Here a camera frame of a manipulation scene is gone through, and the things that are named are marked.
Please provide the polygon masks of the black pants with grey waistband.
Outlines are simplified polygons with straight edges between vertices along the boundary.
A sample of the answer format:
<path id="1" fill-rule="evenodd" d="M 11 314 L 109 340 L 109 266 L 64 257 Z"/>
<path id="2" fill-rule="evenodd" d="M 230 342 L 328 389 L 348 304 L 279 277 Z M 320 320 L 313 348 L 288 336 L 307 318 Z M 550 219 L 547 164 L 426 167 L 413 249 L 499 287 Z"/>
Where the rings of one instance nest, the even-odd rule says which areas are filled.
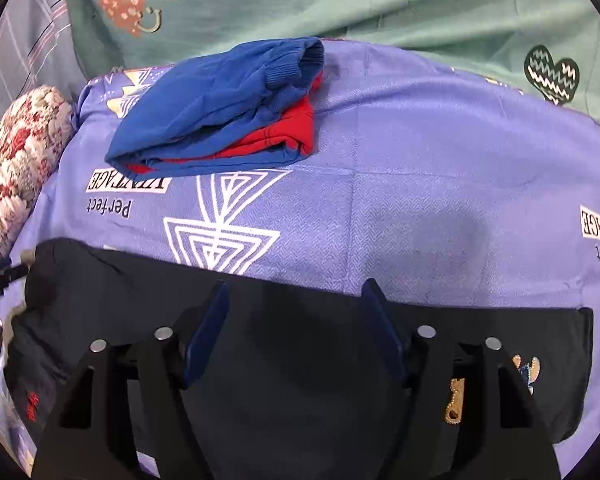
<path id="1" fill-rule="evenodd" d="M 182 393 L 210 479 L 380 479 L 405 398 L 365 322 L 364 283 L 355 295 L 343 295 L 68 238 L 35 248 L 1 371 L 36 450 L 58 390 L 94 341 L 134 344 L 173 327 L 216 282 L 227 284 L 230 310 L 204 374 Z M 422 324 L 468 344 L 498 338 L 554 452 L 577 430 L 592 368 L 590 310 L 444 308 L 389 299 L 387 310 L 402 340 Z M 137 382 L 130 382 L 128 396 L 138 460 L 155 460 Z"/>

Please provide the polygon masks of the red floral bolster pillow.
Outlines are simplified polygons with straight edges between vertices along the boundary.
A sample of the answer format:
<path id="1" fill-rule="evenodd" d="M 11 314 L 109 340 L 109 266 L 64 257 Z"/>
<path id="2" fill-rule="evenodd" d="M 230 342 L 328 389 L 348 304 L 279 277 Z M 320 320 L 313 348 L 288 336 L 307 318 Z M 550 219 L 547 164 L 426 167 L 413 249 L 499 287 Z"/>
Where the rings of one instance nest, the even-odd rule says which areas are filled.
<path id="1" fill-rule="evenodd" d="M 0 259 L 7 256 L 43 185 L 74 135 L 72 106 L 51 86 L 16 99 L 0 121 Z"/>

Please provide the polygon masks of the purple printed bed sheet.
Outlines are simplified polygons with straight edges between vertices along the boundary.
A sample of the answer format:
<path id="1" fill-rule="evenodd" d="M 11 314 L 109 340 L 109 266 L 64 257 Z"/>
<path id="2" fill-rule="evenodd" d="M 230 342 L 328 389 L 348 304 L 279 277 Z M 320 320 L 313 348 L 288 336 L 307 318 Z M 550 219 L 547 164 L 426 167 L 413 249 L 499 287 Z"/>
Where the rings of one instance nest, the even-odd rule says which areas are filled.
<path id="1" fill-rule="evenodd" d="M 313 94 L 317 151 L 282 168 L 132 181 L 107 148 L 162 68 L 90 82 L 15 254 L 56 238 L 215 273 L 399 304 L 585 308 L 593 353 L 572 474 L 600 443 L 600 125 L 398 49 L 331 41 Z M 4 380 L 0 435 L 36 447 Z"/>

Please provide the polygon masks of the teal heart print blanket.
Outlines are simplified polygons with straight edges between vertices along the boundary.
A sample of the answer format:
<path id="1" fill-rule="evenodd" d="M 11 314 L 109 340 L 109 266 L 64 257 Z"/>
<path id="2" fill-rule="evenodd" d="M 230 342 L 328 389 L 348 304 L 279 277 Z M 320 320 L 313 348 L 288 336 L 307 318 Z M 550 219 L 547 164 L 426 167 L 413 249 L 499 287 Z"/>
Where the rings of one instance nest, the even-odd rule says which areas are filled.
<path id="1" fill-rule="evenodd" d="M 67 0 L 83 73 L 320 36 L 415 51 L 600 123 L 593 0 Z"/>

